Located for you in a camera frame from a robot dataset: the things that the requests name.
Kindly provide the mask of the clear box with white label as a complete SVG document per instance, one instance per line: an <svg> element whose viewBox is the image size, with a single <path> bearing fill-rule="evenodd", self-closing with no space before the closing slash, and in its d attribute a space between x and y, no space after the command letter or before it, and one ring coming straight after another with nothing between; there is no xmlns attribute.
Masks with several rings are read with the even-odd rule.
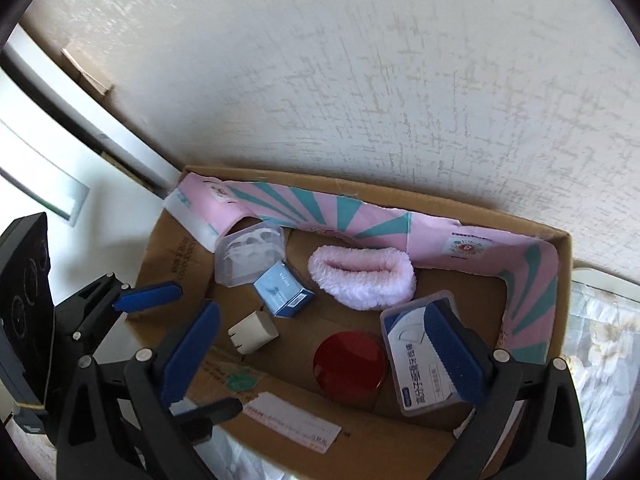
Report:
<svg viewBox="0 0 640 480"><path fill-rule="evenodd" d="M401 414L416 417L461 403L442 361L424 330L424 313L442 300L459 316L449 290L411 300L381 312L382 339L393 374Z"/></svg>

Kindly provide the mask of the white charger cube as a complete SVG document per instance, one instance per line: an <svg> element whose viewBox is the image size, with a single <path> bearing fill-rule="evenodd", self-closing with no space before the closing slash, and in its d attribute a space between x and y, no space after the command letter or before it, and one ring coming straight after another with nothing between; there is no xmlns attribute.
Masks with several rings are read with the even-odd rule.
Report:
<svg viewBox="0 0 640 480"><path fill-rule="evenodd" d="M279 337L277 327L267 312L254 311L228 329L234 348L247 356Z"/></svg>

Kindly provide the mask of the red lid jar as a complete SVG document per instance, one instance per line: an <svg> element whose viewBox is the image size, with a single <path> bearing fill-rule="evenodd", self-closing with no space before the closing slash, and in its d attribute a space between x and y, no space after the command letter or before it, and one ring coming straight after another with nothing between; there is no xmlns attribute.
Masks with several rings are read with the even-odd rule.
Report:
<svg viewBox="0 0 640 480"><path fill-rule="evenodd" d="M371 336L339 332L319 344L312 372L321 392L350 406L372 405L387 375L385 350Z"/></svg>

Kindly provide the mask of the clear plastic blister case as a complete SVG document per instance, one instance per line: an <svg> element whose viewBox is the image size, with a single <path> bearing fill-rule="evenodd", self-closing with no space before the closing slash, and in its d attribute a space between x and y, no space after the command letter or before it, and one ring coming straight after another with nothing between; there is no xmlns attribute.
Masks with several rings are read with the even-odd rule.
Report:
<svg viewBox="0 0 640 480"><path fill-rule="evenodd" d="M259 222L228 234L216 247L214 278L219 285L253 284L285 258L285 235L280 226Z"/></svg>

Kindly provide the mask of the pink fluffy sock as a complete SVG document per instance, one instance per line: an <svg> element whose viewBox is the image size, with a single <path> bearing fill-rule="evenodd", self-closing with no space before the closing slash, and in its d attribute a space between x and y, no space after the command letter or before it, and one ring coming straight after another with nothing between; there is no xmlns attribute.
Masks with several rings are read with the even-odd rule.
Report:
<svg viewBox="0 0 640 480"><path fill-rule="evenodd" d="M318 287L345 307L384 310L412 299L416 274L409 255L393 247L321 246L308 260Z"/></svg>

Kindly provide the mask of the small blue box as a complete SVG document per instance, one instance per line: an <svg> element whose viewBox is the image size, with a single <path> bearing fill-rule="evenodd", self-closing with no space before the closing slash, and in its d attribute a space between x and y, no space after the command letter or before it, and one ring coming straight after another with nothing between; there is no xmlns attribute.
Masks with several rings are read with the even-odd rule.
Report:
<svg viewBox="0 0 640 480"><path fill-rule="evenodd" d="M304 286L283 261L270 266L254 281L253 287L275 318L294 318L314 299L314 292Z"/></svg>

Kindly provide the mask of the cardboard box with pink liner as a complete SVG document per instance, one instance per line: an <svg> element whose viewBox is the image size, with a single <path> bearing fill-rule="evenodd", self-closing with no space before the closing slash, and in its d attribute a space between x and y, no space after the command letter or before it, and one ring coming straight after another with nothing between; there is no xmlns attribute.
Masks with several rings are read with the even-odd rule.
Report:
<svg viewBox="0 0 640 480"><path fill-rule="evenodd" d="M489 347L529 363L542 363L561 350L573 266L567 232L371 183L222 167L186 170L154 226L138 281L174 281L183 295L130 315L129 326L147 346L190 320L205 299L220 307L223 328L262 305L253 287L216 283L213 254L178 219L179 212L212 229L241 229L255 220L282 224L288 264L301 278L308 274L312 252L323 245L399 248L416 269L418 294L451 292L463 323ZM277 430L261 411L248 408L219 430L239 445L232 457L210 462L225 476L265 479L280 469L301 479L424 479L454 445L454 430L469 414L464 404L406 417L390 380L371 403L356 408L321 393L312 372L318 345L346 330L380 336L377 313L349 309L318 292L295 318L280 318L276 325L278 338L250 356L240 356L220 333L189 399L206 404L231 396L232 379L250 372L257 382L241 393L244 403L268 393L304 417L336 425L340 433L313 446L293 440L288 430Z"/></svg>

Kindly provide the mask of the white bed rail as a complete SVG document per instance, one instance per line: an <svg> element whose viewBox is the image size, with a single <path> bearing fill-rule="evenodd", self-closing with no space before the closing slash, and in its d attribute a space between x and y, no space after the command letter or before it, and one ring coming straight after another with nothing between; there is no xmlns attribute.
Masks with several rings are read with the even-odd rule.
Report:
<svg viewBox="0 0 640 480"><path fill-rule="evenodd" d="M640 302L640 286L613 274L583 266L582 268L573 269L572 280L591 288L610 292L637 304Z"/></svg>

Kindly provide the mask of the small wooden wall block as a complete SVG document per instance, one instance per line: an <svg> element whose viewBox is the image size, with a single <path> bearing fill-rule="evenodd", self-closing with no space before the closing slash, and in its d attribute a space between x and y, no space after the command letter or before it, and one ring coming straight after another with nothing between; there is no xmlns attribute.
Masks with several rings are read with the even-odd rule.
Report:
<svg viewBox="0 0 640 480"><path fill-rule="evenodd" d="M112 82L104 75L99 66L85 56L84 52L72 44L68 44L61 53L65 66L78 84L82 84L88 91L101 98L112 90Z"/></svg>

